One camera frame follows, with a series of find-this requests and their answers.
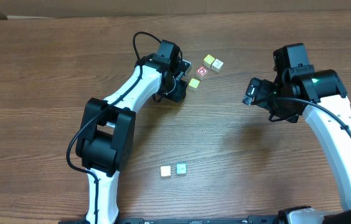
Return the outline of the yellow green picture block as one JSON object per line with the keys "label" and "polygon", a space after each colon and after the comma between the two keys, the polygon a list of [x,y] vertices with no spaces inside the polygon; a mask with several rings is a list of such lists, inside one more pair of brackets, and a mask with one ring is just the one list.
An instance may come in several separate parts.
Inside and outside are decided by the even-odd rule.
{"label": "yellow green picture block", "polygon": [[187,164],[185,163],[176,164],[177,175],[186,175],[186,173],[187,173]]}

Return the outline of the plain cream wooden block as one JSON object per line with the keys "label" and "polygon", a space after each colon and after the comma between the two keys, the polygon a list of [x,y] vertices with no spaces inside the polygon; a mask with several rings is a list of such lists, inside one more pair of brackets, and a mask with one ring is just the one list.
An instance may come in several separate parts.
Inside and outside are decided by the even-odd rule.
{"label": "plain cream wooden block", "polygon": [[170,177],[171,176],[171,166],[161,166],[160,167],[161,177]]}

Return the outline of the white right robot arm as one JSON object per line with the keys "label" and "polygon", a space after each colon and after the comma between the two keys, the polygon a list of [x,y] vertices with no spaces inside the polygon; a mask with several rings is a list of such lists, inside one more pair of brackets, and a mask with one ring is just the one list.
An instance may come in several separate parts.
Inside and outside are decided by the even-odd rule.
{"label": "white right robot arm", "polygon": [[334,70],[286,69],[275,81],[252,78],[246,105],[269,111],[271,122],[296,123],[303,116],[316,135],[336,179],[342,211],[310,206],[278,212],[277,223],[351,223],[351,107],[347,90]]}

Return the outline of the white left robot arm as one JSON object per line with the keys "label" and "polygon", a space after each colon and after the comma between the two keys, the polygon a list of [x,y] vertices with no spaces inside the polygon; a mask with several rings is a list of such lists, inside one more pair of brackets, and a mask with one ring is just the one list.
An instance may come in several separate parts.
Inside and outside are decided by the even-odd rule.
{"label": "white left robot arm", "polygon": [[180,102],[187,82],[182,77],[190,61],[147,55],[136,62],[133,74],[112,95],[86,103],[80,130],[70,142],[88,176],[89,208],[82,223],[116,223],[120,172],[133,149],[136,114],[155,94]]}

